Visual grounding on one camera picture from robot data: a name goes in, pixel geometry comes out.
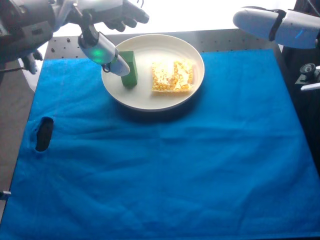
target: gray floor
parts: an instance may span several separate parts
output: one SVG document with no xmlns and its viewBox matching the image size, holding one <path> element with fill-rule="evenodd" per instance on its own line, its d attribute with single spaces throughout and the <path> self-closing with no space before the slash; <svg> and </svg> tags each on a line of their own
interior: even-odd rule
<svg viewBox="0 0 320 240">
<path fill-rule="evenodd" d="M 19 67 L 9 62 L 6 68 Z M 34 92 L 21 70 L 8 72 L 0 82 L 0 191 L 8 191 Z M 0 201 L 0 219 L 5 202 Z"/>
</svg>

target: plate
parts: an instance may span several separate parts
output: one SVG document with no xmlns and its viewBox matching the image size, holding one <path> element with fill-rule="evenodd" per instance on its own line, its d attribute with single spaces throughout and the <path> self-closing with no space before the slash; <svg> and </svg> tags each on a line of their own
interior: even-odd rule
<svg viewBox="0 0 320 240">
<path fill-rule="evenodd" d="M 134 51 L 137 67 L 137 85 L 132 89 L 123 86 L 121 77 L 102 71 L 106 90 L 119 103 L 144 112 L 172 109 L 187 101 L 200 87 L 205 75 L 205 65 L 199 52 L 179 38 L 147 34 L 123 41 L 116 46 L 119 51 Z M 152 62 L 190 59 L 193 63 L 193 88 L 190 92 L 158 94 L 152 92 Z"/>
</svg>

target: plate rim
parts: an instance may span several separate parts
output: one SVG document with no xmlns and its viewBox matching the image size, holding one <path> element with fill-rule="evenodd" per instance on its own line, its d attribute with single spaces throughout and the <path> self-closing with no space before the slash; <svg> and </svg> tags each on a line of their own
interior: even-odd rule
<svg viewBox="0 0 320 240">
<path fill-rule="evenodd" d="M 160 107 L 160 108 L 153 108 L 153 109 L 146 109 L 146 108 L 138 108 L 138 107 L 134 107 L 134 106 L 130 106 L 130 105 L 127 105 L 123 102 L 121 102 L 120 100 L 118 100 L 116 97 L 114 97 L 107 89 L 107 86 L 105 85 L 105 81 L 104 81 L 104 71 L 101 70 L 101 80 L 102 80 L 102 83 L 103 83 L 103 86 L 105 88 L 105 90 L 111 95 L 111 97 L 113 99 L 115 99 L 118 103 L 120 103 L 121 105 L 123 106 L 126 106 L 130 109 L 133 109 L 133 110 L 136 110 L 136 111 L 140 111 L 140 112 L 162 112 L 162 111 L 166 111 L 166 110 L 170 110 L 170 109 L 173 109 L 173 108 L 176 108 L 178 106 L 180 106 L 181 104 L 185 103 L 187 100 L 189 100 L 197 91 L 198 89 L 200 88 L 200 86 L 202 85 L 203 81 L 204 81 L 204 78 L 205 78 L 205 72 L 206 72 L 206 69 L 205 69 L 205 63 L 204 63 L 204 60 L 202 58 L 202 56 L 200 55 L 200 52 L 198 52 L 198 50 L 192 46 L 190 43 L 186 42 L 185 40 L 182 40 L 181 38 L 178 38 L 178 37 L 175 37 L 175 36 L 170 36 L 170 35 L 166 35 L 166 34 L 158 34 L 158 33 L 152 33 L 152 34 L 142 34 L 142 35 L 139 35 L 139 36 L 134 36 L 134 37 L 131 37 L 127 40 L 124 40 L 122 42 L 120 42 L 119 44 L 117 44 L 115 46 L 115 48 L 118 48 L 119 45 L 127 42 L 127 41 L 130 41 L 132 39 L 136 39 L 136 38 L 144 38 L 144 37 L 147 37 L 147 36 L 162 36 L 162 37 L 168 37 L 168 38 L 174 38 L 174 39 L 177 39 L 179 41 L 182 41 L 182 42 L 185 42 L 187 45 L 189 45 L 191 48 L 193 48 L 193 50 L 198 54 L 198 56 L 200 57 L 201 59 L 201 63 L 202 63 L 202 67 L 203 67 L 203 74 L 202 76 L 200 76 L 201 80 L 200 80 L 200 84 L 198 85 L 198 87 L 192 92 L 192 94 L 190 94 L 185 100 L 177 103 L 177 104 L 174 104 L 172 106 L 167 106 L 167 107 Z"/>
</svg>

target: bright white background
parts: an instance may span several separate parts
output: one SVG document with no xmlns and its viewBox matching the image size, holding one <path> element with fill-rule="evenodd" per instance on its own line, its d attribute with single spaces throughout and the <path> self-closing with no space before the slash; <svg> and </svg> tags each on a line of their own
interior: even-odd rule
<svg viewBox="0 0 320 240">
<path fill-rule="evenodd" d="M 233 15 L 241 7 L 257 6 L 286 11 L 293 9 L 295 4 L 296 0 L 144 0 L 143 10 L 150 16 L 147 24 L 138 24 L 135 28 L 126 27 L 123 33 L 110 30 L 103 23 L 98 23 L 95 27 L 105 35 L 235 29 Z M 78 25 L 67 24 L 53 36 L 79 36 L 80 34 Z M 48 43 L 39 48 L 43 56 L 47 46 Z M 39 71 L 36 75 L 23 71 L 33 91 L 38 83 L 42 62 L 37 61 L 37 66 Z"/>
</svg>

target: blue fabric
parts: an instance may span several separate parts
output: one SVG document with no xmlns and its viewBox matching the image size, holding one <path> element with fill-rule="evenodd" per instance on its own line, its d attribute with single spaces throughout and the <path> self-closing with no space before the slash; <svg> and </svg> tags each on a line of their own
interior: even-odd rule
<svg viewBox="0 0 320 240">
<path fill-rule="evenodd" d="M 46 60 L 0 239 L 320 236 L 320 179 L 272 50 L 202 57 L 198 93 L 159 113 L 116 103 L 88 59 Z"/>
</svg>

